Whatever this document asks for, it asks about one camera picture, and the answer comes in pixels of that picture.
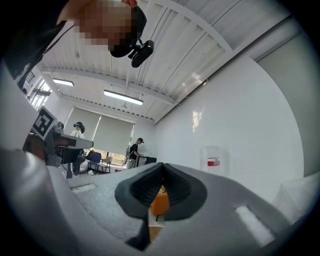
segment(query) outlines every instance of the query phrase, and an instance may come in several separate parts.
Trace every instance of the tube light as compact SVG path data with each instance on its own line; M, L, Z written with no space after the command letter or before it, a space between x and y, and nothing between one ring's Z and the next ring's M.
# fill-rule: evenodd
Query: tube light
M136 98L129 97L129 96L125 96L123 94L116 93L116 92L109 91L109 90L104 90L103 93L106 96L113 97L113 98L123 100L126 102L131 102L131 103L138 104L138 105L142 105L144 103L143 100L136 99Z
M67 81L67 80L62 80L62 79L57 79L53 78L52 79L56 84L61 84L65 86L75 86L75 84L72 81Z

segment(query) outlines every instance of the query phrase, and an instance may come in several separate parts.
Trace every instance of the gray roller blind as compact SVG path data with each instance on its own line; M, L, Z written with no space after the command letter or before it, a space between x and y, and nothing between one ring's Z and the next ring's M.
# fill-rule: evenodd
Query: gray roller blind
M125 155L133 127L134 124L131 122L102 115L94 135L93 147L97 150Z
M64 133L70 135L75 129L74 124L81 122L85 128L84 138L92 141L94 138L95 130L100 118L100 114L90 112L81 108L73 108L73 111L64 126Z

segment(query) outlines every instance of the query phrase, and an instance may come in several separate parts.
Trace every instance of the person in black shirt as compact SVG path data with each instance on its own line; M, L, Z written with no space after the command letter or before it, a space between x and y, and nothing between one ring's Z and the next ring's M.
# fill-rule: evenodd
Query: person in black shirt
M6 24L0 56L21 89L67 21L74 23L81 38L91 45L108 46L117 58L133 50L147 23L137 0L30 0L7 1L6 5L7 10L14 10L14 22L8 22L6 15L0 18Z
M129 155L129 161L128 161L128 169L135 168L136 167L136 160L137 157L141 157L142 155L138 153L138 145L141 143L144 143L144 140L142 138L138 138L136 143L134 143L130 147L130 155Z

